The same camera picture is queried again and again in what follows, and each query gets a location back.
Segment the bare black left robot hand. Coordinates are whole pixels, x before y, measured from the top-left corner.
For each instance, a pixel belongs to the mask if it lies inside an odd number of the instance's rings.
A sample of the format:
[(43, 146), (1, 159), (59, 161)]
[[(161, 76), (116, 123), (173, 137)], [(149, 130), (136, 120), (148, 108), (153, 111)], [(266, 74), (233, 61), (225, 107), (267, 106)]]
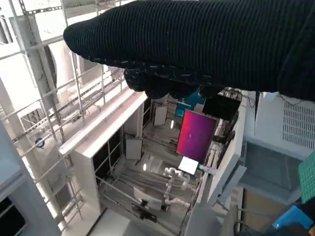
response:
[(274, 221), (263, 236), (314, 236), (315, 198), (293, 205)]

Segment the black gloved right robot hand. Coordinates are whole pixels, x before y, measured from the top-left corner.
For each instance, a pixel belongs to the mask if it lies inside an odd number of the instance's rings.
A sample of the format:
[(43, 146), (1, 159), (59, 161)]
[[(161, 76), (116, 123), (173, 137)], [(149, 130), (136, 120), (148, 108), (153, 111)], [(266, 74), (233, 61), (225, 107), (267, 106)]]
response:
[(312, 0), (137, 0), (68, 26), (69, 49), (160, 99), (224, 88), (315, 99)]

